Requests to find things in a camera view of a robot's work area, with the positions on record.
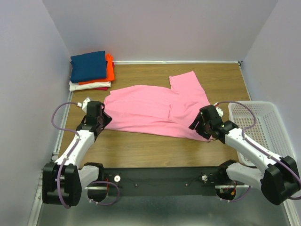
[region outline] stack of folded clothes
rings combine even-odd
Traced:
[[[107,90],[115,80],[113,57],[105,51],[72,56],[71,65],[70,91]]]

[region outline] gray wall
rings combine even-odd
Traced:
[[[43,0],[71,55],[242,60],[277,0]]]
[[[252,100],[275,103],[301,170],[301,1],[279,0],[243,64]],[[301,201],[295,201],[301,217]]]
[[[0,0],[0,17],[0,225],[24,226],[57,136],[51,114],[69,93],[69,53],[40,0]]]

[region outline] plastic basket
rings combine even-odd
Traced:
[[[296,160],[292,143],[281,120],[276,106],[265,101],[239,101],[245,104],[255,114],[257,123],[248,129],[246,134],[254,141],[282,157],[287,155]],[[253,124],[253,117],[243,106],[230,103],[229,119],[240,128]],[[238,152],[238,159],[247,166],[254,166],[246,157]]]

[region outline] wire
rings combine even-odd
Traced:
[[[118,201],[118,199],[119,199],[119,197],[120,197],[120,189],[119,189],[119,187],[118,187],[116,184],[114,184],[114,183],[112,183],[112,182],[110,182],[110,181],[94,181],[94,182],[92,182],[92,184],[107,184],[107,185],[113,185],[113,186],[117,189],[117,196],[116,196],[116,198],[115,198],[112,202],[109,202],[109,203],[96,202],[96,201],[94,201],[93,199],[90,199],[90,202],[93,202],[93,203],[95,203],[96,205],[100,205],[100,206],[110,206],[110,205],[112,205],[112,204],[114,204],[114,203],[116,203],[116,202]]]
[[[265,152],[264,150],[262,150],[262,149],[261,149],[260,147],[258,147],[257,145],[253,144],[247,137],[245,137],[245,131],[246,131],[247,129],[250,129],[250,128],[254,127],[254,126],[256,125],[256,122],[257,122],[257,121],[256,121],[256,116],[255,116],[255,114],[251,111],[251,109],[248,108],[246,105],[244,105],[244,104],[242,104],[242,103],[240,103],[240,102],[237,102],[237,101],[221,101],[221,102],[217,102],[217,104],[216,104],[215,106],[217,106],[217,105],[219,105],[219,104],[222,104],[222,103],[235,103],[235,104],[241,105],[241,106],[243,106],[245,109],[247,109],[247,110],[251,113],[251,115],[253,116],[254,122],[253,122],[253,124],[252,124],[251,126],[247,126],[247,127],[245,127],[245,128],[242,129],[241,136],[245,139],[245,141],[246,141],[249,145],[251,145],[252,147],[256,148],[259,152],[261,152],[261,153],[264,154],[265,156],[271,158],[271,159],[274,160],[275,162],[279,163],[282,167],[284,167],[287,171],[289,171],[289,172],[292,174],[292,176],[298,181],[299,186],[301,187],[301,179],[297,176],[297,174],[295,174],[294,171],[292,171],[288,166],[286,166],[283,162],[281,162],[280,160],[278,160],[278,159],[275,158],[274,156],[270,155],[269,153]],[[299,196],[299,197],[290,197],[289,199],[291,199],[291,200],[300,200],[300,199],[301,199],[301,196]]]
[[[62,170],[63,170],[63,166],[64,164],[66,163],[68,157],[71,155],[71,153],[73,152],[73,150],[75,149],[76,145],[79,143],[79,133],[76,131],[76,130],[73,130],[73,129],[65,129],[65,128],[61,128],[61,127],[58,127],[57,125],[55,125],[54,123],[54,117],[55,117],[55,114],[56,112],[58,111],[58,109],[60,109],[62,106],[64,105],[69,105],[69,104],[73,104],[73,105],[77,105],[77,103],[75,102],[66,102],[66,103],[63,103],[61,105],[59,105],[55,111],[53,112],[52,114],[52,117],[51,117],[51,124],[54,126],[54,128],[56,129],[59,129],[59,130],[62,130],[62,131],[68,131],[68,132],[72,132],[72,133],[75,133],[76,136],[78,136],[78,138],[76,139],[74,145],[72,146],[72,148],[70,149],[70,151],[66,154],[64,160],[62,161],[59,169],[58,169],[58,173],[57,173],[57,178],[56,178],[56,186],[57,186],[57,193],[58,193],[58,198],[61,202],[61,204],[66,208],[66,209],[69,209],[70,206],[68,206],[64,199],[63,199],[63,195],[62,195],[62,191],[61,191],[61,174],[62,174]]]

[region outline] wooden table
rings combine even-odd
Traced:
[[[169,76],[194,71],[211,104],[223,100],[249,100],[237,64],[189,65],[115,65],[116,81],[108,91],[83,90],[73,93],[72,101],[86,97],[104,101],[110,90],[133,85],[152,85],[170,88]],[[224,120],[229,118],[228,105],[223,104]],[[71,106],[66,128],[75,129],[84,112]],[[65,132],[62,154],[74,137]],[[85,155],[86,162],[99,162],[104,167],[172,167],[216,166],[226,160],[238,160],[237,153],[220,141],[201,142],[185,138],[163,137],[120,131],[103,131]]]

